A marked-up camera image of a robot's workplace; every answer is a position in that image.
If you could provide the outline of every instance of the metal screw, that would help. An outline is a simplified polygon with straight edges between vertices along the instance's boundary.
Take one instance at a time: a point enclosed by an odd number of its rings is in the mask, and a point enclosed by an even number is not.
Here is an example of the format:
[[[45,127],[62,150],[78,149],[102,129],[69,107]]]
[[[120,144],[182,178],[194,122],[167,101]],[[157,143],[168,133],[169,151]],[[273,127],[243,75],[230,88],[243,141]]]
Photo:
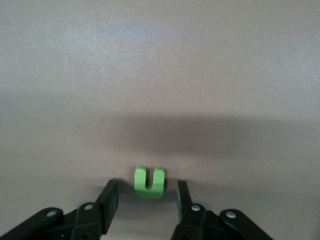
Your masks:
[[[233,211],[227,211],[225,213],[225,215],[230,219],[235,219],[236,218],[236,214]]]
[[[52,217],[52,216],[54,216],[54,215],[56,215],[56,213],[57,213],[57,211],[49,211],[47,214],[46,214],[46,216],[48,217],[48,218],[50,218],[50,217]]]
[[[194,204],[194,205],[191,206],[191,209],[192,209],[193,211],[195,211],[195,212],[198,212],[198,211],[200,211],[200,206],[197,205],[197,204]]]
[[[90,210],[92,209],[94,206],[92,204],[88,204],[84,206],[84,210]]]

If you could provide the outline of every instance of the beige surface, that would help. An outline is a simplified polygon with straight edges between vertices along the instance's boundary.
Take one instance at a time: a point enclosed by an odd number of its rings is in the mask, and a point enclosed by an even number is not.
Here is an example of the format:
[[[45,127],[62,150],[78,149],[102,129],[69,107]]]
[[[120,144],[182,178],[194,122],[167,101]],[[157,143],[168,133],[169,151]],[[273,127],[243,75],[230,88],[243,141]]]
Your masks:
[[[275,240],[320,238],[320,2],[1,1],[0,235],[110,178],[107,237],[170,239],[175,182]]]

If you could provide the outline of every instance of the green u-shaped block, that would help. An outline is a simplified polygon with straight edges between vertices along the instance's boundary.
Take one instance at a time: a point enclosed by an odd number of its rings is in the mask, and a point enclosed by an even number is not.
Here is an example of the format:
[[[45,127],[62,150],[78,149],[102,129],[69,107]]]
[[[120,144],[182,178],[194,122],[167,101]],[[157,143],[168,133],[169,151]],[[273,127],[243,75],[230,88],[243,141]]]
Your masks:
[[[142,198],[159,199],[164,195],[165,189],[165,169],[157,166],[153,171],[152,185],[147,185],[147,168],[139,165],[134,174],[134,190]]]

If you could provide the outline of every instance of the screw head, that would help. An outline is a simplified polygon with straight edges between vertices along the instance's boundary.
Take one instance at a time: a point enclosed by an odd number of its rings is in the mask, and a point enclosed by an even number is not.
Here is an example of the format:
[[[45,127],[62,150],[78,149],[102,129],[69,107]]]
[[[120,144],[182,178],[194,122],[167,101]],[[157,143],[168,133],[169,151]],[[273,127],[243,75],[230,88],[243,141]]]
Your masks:
[[[87,204],[87,205],[85,205],[84,206],[84,210],[90,210],[90,209],[92,209],[94,207],[94,205],[93,204]]]
[[[198,211],[200,211],[200,206],[197,205],[197,204],[194,204],[194,205],[191,206],[191,209],[192,209],[193,211],[195,211],[195,212],[198,212]]]
[[[230,219],[235,219],[237,216],[233,211],[227,211],[225,215]]]
[[[57,213],[57,210],[52,210],[52,211],[47,212],[46,216],[48,218],[50,218],[50,217],[53,217],[54,215],[56,215],[56,213]]]

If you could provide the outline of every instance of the green foam piece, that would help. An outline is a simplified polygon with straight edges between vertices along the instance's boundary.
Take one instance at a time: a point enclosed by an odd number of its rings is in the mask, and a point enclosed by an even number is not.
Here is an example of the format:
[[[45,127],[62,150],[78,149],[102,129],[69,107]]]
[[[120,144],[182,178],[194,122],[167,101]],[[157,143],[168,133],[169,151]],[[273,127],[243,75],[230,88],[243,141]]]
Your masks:
[[[155,167],[152,185],[147,185],[147,168],[143,165],[137,166],[134,174],[134,190],[142,198],[161,198],[165,190],[165,169],[162,166]]]

